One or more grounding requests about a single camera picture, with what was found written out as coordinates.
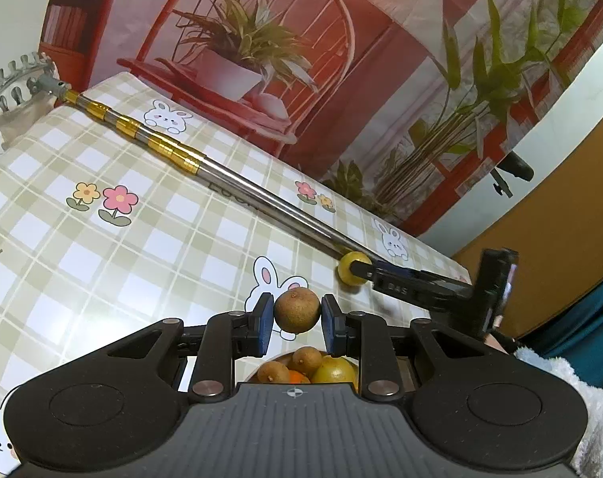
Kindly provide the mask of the yellow lemon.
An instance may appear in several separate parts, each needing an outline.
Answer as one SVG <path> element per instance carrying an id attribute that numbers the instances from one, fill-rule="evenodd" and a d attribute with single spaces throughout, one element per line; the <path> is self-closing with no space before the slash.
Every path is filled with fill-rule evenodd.
<path id="1" fill-rule="evenodd" d="M 357 386 L 357 371 L 348 359 L 326 355 L 312 374 L 313 384 L 351 383 Z"/>

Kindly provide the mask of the small brown longan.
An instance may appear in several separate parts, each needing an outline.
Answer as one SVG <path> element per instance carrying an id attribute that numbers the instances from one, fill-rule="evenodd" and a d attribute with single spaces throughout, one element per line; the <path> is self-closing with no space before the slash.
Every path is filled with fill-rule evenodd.
<path id="1" fill-rule="evenodd" d="M 318 296 L 308 289 L 296 287 L 285 291 L 274 303 L 274 318 L 280 329 L 290 333 L 310 330 L 320 317 Z"/>

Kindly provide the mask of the beige round plate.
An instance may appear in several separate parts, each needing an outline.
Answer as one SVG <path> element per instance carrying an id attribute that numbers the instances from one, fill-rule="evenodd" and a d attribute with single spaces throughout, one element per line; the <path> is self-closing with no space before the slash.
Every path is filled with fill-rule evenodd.
<path id="1" fill-rule="evenodd" d="M 266 384 L 350 383 L 357 388 L 359 368 L 348 358 L 333 357 L 313 347 L 302 347 L 264 362 L 248 381 Z"/>

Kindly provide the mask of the small orange kumquat back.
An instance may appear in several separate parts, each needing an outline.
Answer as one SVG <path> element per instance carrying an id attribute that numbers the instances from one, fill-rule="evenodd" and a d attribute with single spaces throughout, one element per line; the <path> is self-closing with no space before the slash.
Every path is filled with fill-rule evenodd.
<path id="1" fill-rule="evenodd" d="M 290 384 L 310 384 L 310 379 L 305 376 L 303 373 L 297 370 L 288 370 L 288 378 Z"/>

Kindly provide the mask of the brown wooden board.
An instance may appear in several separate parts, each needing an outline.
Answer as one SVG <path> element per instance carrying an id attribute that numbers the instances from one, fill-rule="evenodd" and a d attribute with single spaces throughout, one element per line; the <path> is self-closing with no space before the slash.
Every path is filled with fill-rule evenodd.
<path id="1" fill-rule="evenodd" d="M 476 273 L 485 248 L 519 253 L 501 330 L 519 337 L 603 280 L 603 121 L 520 204 L 454 256 Z"/>

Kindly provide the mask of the plaid bunny tablecloth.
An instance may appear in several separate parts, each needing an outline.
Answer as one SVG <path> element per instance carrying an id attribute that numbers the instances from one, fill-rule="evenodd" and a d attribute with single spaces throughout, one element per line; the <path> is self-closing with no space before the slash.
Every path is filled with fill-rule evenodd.
<path id="1" fill-rule="evenodd" d="M 166 317 L 201 325 L 300 285 L 393 324 L 415 306 L 343 288 L 330 255 L 80 111 L 53 110 L 0 155 L 0 477 L 27 477 L 7 395 Z M 339 387 L 256 393 L 175 423 L 145 477 L 393 477 L 420 471 L 385 413 Z"/>

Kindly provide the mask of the white fluffy sleeve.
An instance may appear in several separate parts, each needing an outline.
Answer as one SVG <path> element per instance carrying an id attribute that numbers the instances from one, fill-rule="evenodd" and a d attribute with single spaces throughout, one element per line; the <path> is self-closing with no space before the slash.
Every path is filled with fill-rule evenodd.
<path id="1" fill-rule="evenodd" d="M 517 349 L 514 356 L 561 379 L 578 395 L 582 406 L 561 407 L 564 419 L 573 421 L 579 413 L 581 421 L 585 422 L 570 465 L 579 477 L 603 477 L 603 388 L 582 380 L 563 357 L 544 358 L 528 347 Z"/>

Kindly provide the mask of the red room scene backdrop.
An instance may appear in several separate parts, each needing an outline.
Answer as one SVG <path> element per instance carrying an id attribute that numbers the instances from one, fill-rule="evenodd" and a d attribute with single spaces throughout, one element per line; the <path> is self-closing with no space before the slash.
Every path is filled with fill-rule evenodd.
<path id="1" fill-rule="evenodd" d="M 548 113 L 603 43 L 603 0 L 49 0 L 75 88 L 125 70 L 174 136 L 208 120 L 412 234 Z"/>

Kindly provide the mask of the telescopic metal fruit picker pole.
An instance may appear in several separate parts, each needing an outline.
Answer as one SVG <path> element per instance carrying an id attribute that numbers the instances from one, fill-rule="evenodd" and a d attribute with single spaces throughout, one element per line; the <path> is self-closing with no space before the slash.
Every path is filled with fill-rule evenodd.
<path id="1" fill-rule="evenodd" d="M 230 193 L 283 227 L 312 239 L 339 257 L 350 251 L 359 251 L 371 261 L 382 259 L 363 244 L 325 225 L 198 149 L 75 91 L 69 83 L 56 78 L 55 63 L 44 54 L 32 52 L 22 55 L 19 62 L 10 62 L 7 69 L 0 69 L 0 115 L 24 110 L 34 104 L 38 97 L 45 95 L 81 110 L 95 122 L 110 127 L 183 173 Z"/>

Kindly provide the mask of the black clamp mount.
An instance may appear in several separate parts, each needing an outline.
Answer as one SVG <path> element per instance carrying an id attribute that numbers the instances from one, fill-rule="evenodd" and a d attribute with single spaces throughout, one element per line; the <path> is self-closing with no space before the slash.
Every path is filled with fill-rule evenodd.
<path id="1" fill-rule="evenodd" d="M 493 187 L 495 191 L 499 195 L 506 195 L 508 199 L 512 198 L 513 192 L 511 191 L 505 178 L 502 177 L 501 172 L 508 173 L 515 178 L 522 179 L 524 181 L 532 180 L 535 175 L 532 166 L 527 164 L 514 151 L 511 151 L 506 157 L 504 157 L 496 165 L 496 167 L 491 170 L 491 177 L 494 179 Z"/>

